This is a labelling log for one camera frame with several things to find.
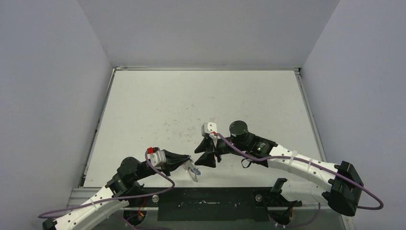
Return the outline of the silver metal key plate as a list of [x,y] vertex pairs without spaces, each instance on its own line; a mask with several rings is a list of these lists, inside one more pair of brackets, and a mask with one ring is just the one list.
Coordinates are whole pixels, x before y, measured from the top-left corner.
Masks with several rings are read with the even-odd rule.
[[194,171],[199,169],[193,164],[191,160],[189,160],[189,162],[186,163],[184,170],[189,174],[189,176],[195,183],[198,182],[199,175],[195,175]]

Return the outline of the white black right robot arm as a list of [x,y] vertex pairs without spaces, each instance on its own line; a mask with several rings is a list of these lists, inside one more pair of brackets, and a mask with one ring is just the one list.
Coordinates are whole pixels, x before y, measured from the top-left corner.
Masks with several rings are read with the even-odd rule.
[[214,168],[222,155],[234,154],[266,168],[283,170],[304,179],[284,182],[271,191],[271,200],[281,206],[287,201],[310,201],[327,204],[332,210],[349,217],[360,208],[364,186],[355,167],[346,161],[341,164],[318,161],[291,151],[272,140],[248,130],[244,121],[229,126],[230,135],[221,136],[216,124],[204,123],[202,141],[194,150],[201,154],[196,165]]

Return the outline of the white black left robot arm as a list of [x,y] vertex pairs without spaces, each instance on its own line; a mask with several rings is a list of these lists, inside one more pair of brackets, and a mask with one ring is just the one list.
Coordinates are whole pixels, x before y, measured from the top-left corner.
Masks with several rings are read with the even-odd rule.
[[[64,212],[64,215],[51,217],[51,211],[39,215],[39,218],[44,219],[42,228],[44,230],[91,230],[121,208],[128,205],[138,206],[143,198],[173,189],[175,183],[170,179],[170,173],[192,162],[189,155],[160,150],[158,147],[148,148],[144,157],[144,161],[134,157],[123,159],[116,174],[96,194],[79,206],[54,211],[55,213]],[[171,183],[171,187],[147,194],[139,180],[152,175],[162,176]]]

